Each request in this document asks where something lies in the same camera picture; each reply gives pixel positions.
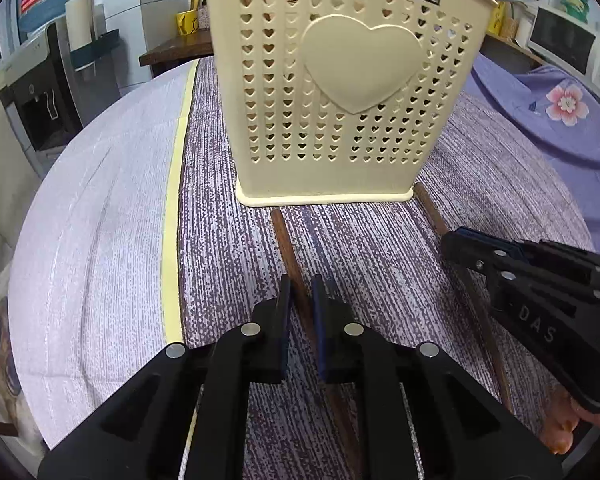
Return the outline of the right hand orange glove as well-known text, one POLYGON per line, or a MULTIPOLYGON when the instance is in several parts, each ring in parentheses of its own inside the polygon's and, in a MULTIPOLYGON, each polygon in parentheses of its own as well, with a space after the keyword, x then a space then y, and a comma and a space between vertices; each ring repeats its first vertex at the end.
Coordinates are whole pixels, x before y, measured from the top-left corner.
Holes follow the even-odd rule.
POLYGON ((573 445, 573 433, 580 422, 600 428, 600 414, 585 410, 564 387, 558 386, 550 397, 540 440, 553 454, 564 455, 573 445))

